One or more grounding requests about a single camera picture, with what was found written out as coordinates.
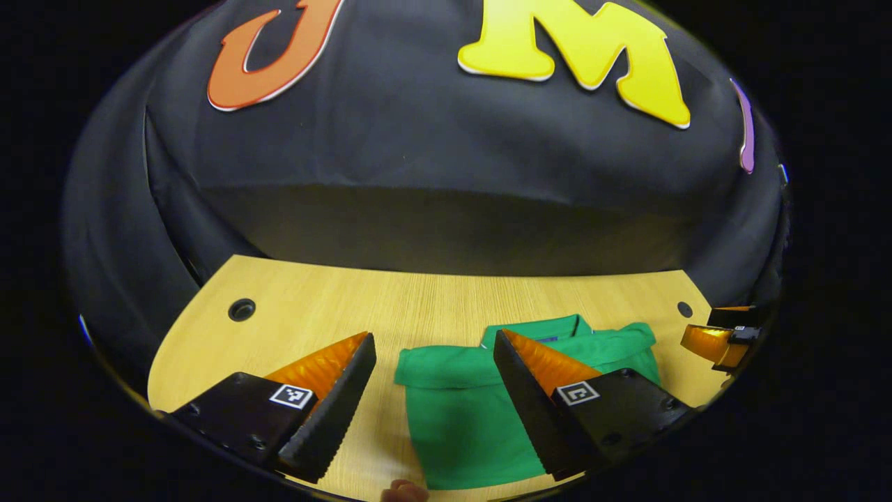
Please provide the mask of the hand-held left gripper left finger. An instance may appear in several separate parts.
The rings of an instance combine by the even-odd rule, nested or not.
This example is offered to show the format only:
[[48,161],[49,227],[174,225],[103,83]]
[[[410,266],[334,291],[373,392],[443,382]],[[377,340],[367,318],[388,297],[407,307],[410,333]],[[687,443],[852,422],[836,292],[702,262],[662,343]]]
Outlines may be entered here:
[[316,483],[341,448],[375,365],[375,337],[359,333],[267,376],[233,372],[169,416],[246,464]]

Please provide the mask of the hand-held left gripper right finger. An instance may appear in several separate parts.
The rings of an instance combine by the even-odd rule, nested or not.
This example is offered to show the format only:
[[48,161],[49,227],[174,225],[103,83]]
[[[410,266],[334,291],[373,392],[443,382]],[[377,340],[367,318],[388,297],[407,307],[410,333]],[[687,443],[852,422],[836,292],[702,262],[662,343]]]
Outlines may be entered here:
[[554,480],[621,464],[687,425],[697,409],[640,372],[600,372],[512,330],[493,358],[547,474]]

